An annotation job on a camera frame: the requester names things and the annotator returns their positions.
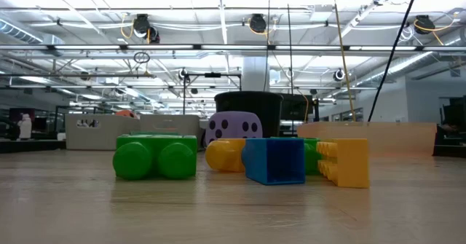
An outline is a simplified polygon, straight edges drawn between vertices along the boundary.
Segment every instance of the wall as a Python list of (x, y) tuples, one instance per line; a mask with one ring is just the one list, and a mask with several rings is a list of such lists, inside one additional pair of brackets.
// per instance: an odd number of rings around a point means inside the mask
[[(372, 103), (376, 95), (376, 90), (364, 90), (353, 101), (354, 108), (363, 108), (364, 121), (367, 121), (371, 113)], [(333, 114), (339, 114), (350, 110), (349, 101), (337, 101), (337, 105), (324, 106), (319, 108), (320, 117), (327, 117), (331, 120)], [(407, 122), (408, 102), (406, 97), (405, 77), (396, 79), (395, 83), (384, 84), (377, 101), (374, 115), (374, 122)]]
[(34, 89), (33, 95), (27, 95), (22, 90), (0, 90), (0, 109), (26, 107), (55, 112), (56, 106), (68, 105), (69, 99), (40, 89)]
[(454, 98), (466, 95), (466, 75), (451, 81), (440, 77), (427, 78), (406, 83), (408, 98), (408, 118), (410, 122), (441, 122), (441, 98)]

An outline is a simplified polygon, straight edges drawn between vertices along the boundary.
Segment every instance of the blue toy block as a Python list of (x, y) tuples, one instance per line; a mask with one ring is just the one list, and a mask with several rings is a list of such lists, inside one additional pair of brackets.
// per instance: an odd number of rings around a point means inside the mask
[(241, 159), (246, 177), (264, 185), (306, 181), (304, 139), (249, 138)]

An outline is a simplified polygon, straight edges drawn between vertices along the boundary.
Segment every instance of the black bin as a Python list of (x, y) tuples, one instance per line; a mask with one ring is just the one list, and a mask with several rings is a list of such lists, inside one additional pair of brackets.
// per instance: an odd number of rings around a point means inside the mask
[(278, 136), (280, 131), (281, 95), (269, 92), (239, 91), (215, 96), (217, 112), (244, 111), (257, 115), (265, 138)]

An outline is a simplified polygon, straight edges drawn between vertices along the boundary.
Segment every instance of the yellow toy block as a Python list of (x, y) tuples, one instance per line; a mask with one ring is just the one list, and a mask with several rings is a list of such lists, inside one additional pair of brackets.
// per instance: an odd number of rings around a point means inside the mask
[(320, 173), (340, 187), (369, 188), (367, 139), (330, 139), (317, 142)]
[(212, 141), (205, 150), (207, 164), (214, 169), (229, 172), (245, 172), (241, 152), (245, 147), (244, 138), (225, 138)]

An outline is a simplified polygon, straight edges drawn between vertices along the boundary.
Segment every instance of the purple dice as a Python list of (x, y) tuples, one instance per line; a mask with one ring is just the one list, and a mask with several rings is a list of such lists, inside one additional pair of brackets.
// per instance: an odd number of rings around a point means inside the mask
[(205, 143), (219, 138), (262, 138), (261, 120), (249, 112), (217, 112), (209, 119)]

